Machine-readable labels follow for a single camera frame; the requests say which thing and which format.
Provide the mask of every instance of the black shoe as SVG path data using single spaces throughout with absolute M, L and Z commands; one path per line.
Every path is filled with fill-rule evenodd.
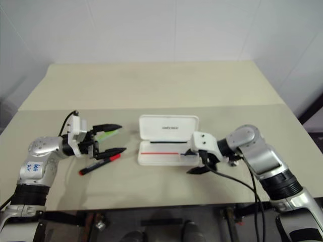
M 187 220 L 182 228 L 182 242 L 206 242 L 206 240 L 198 226 Z

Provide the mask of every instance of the floor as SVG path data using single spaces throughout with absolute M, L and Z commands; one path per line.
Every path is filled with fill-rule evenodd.
M 267 241 L 280 241 L 279 233 L 275 225 L 274 211 L 266 211 Z M 142 226 L 143 220 L 182 218 L 194 221 L 204 234 L 206 241 L 230 242 L 227 222 L 222 218 L 218 208 L 211 205 L 175 207 L 160 209 L 127 209 L 112 210 L 106 212 L 109 226 L 102 232 L 94 230 L 91 242 L 119 242 L 128 232 L 134 230 L 145 231 L 149 242 L 180 242 L 181 224 L 175 225 L 150 225 Z M 261 230 L 261 219 L 259 218 L 259 229 Z M 240 241 L 256 241 L 253 215 L 243 219 L 243 225 L 236 224 Z M 82 228 L 70 225 L 49 223 L 47 232 L 50 237 L 46 242 L 79 242 Z

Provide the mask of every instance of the white pen case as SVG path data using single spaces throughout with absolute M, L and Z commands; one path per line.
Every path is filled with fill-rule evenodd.
M 197 166 L 198 155 L 187 155 L 190 139 L 198 130 L 197 116 L 142 115 L 139 118 L 140 165 Z

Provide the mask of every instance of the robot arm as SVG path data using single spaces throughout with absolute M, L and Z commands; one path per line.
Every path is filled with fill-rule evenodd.
M 213 165 L 224 161 L 224 157 L 239 155 L 243 158 L 269 195 L 271 204 L 280 213 L 276 223 L 284 241 L 303 241 L 297 240 L 300 237 L 323 241 L 321 207 L 299 184 L 273 147 L 265 142 L 257 127 L 241 126 L 219 141 L 210 134 L 194 132 L 190 152 L 200 153 L 203 160 L 206 158 L 203 155 L 205 151 Z M 189 173 L 196 173 L 196 168 Z
M 99 152 L 95 140 L 97 132 L 117 130 L 121 126 L 98 125 L 87 132 L 86 122 L 80 119 L 78 112 L 71 114 L 66 135 L 41 137 L 29 146 L 11 203 L 0 213 L 0 242 L 36 241 L 34 238 L 43 234 L 45 226 L 39 223 L 39 219 L 46 209 L 46 197 L 60 160 L 73 155 L 80 157 L 82 154 L 97 160 L 106 159 L 125 150 L 113 148 Z

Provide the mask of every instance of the white wall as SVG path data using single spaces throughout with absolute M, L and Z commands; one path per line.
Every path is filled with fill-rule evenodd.
M 323 92 L 321 0 L 0 0 L 1 125 L 50 63 L 253 59 L 299 115 Z

